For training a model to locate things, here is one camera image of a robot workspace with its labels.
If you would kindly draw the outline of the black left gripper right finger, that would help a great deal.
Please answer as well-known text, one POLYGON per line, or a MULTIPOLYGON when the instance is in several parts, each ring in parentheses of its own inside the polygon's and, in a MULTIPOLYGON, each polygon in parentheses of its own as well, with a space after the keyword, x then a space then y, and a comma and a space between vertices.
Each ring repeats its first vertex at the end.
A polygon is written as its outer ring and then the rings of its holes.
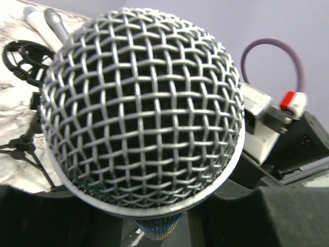
POLYGON ((328 246, 328 188, 227 180, 188 221, 192 246, 328 246))

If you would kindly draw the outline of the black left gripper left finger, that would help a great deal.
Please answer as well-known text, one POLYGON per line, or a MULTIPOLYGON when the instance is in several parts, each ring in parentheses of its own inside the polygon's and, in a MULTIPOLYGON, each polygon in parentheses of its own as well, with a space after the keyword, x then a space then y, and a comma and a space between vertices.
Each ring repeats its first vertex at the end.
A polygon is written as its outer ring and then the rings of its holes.
POLYGON ((122 225, 68 191, 1 186, 1 246, 120 246, 122 225))

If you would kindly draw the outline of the copper body mesh microphone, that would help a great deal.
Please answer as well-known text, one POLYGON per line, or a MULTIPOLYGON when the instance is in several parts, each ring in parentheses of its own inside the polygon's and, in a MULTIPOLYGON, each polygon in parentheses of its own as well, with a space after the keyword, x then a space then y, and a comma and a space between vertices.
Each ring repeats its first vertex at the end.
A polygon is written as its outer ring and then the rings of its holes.
POLYGON ((204 29, 152 9, 77 29, 47 70, 41 117, 64 185, 158 240, 228 179, 245 140, 231 55, 204 29))

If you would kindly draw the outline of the black tripod microphone stand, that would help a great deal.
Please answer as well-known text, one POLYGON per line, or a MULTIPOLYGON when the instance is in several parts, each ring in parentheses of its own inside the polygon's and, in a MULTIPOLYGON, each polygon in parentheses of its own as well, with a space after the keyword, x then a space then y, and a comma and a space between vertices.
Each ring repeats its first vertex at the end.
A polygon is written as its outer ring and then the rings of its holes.
POLYGON ((38 106, 49 48, 26 40, 1 44, 1 183, 35 193, 60 184, 45 150, 38 106))

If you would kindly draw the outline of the silver grey handheld microphone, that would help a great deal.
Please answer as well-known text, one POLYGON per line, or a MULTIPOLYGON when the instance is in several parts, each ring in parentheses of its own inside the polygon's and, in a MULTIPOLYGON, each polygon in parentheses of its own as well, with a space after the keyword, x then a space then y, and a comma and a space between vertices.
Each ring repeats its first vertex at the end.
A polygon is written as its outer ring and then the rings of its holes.
POLYGON ((62 17, 54 9, 47 8, 44 10, 44 18, 61 43, 65 44, 70 34, 64 26, 62 17))

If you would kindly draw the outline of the white foam-head microphone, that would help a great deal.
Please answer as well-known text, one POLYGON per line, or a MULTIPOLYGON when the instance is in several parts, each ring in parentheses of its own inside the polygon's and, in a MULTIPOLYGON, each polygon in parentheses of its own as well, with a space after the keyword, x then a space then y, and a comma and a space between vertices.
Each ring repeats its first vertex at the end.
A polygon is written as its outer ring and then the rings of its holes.
POLYGON ((62 48, 61 41, 47 25, 43 14, 32 6, 25 7, 23 10, 25 21, 34 28, 49 47, 57 53, 62 48))

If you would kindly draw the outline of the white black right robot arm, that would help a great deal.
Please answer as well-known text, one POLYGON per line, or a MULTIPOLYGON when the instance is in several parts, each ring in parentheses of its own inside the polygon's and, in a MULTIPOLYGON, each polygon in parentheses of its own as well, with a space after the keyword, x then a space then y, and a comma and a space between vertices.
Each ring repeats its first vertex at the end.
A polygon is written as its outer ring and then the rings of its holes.
POLYGON ((243 154, 229 179, 248 189, 309 182, 328 173, 328 162, 305 166, 324 158, 328 158, 328 132, 306 111, 279 137, 262 165, 243 154))

